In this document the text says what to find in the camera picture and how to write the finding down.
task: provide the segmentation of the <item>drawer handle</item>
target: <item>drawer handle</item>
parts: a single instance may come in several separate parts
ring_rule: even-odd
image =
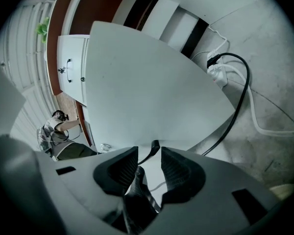
[[[68,73],[69,73],[69,70],[68,70],[68,63],[69,63],[69,62],[72,62],[72,59],[71,59],[71,58],[69,58],[69,59],[67,60],[67,66],[66,66],[66,69],[67,69],[67,80],[68,80],[69,83],[71,83],[72,80],[69,79],[69,76],[68,76]]]

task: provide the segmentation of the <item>electrical outlet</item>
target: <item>electrical outlet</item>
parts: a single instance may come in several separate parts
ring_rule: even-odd
[[[212,58],[218,54],[219,53],[216,51],[209,52],[207,55],[207,60],[209,60],[210,58]],[[222,57],[218,59],[217,64],[223,64]],[[217,74],[214,74],[213,80],[221,89],[227,85],[227,76],[226,76],[226,71],[225,71],[224,67],[221,67],[219,69],[219,72]]]

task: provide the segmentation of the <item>white cabinet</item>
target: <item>white cabinet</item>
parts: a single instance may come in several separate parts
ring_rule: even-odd
[[[58,77],[60,88],[86,105],[85,64],[89,35],[66,35],[58,38]]]

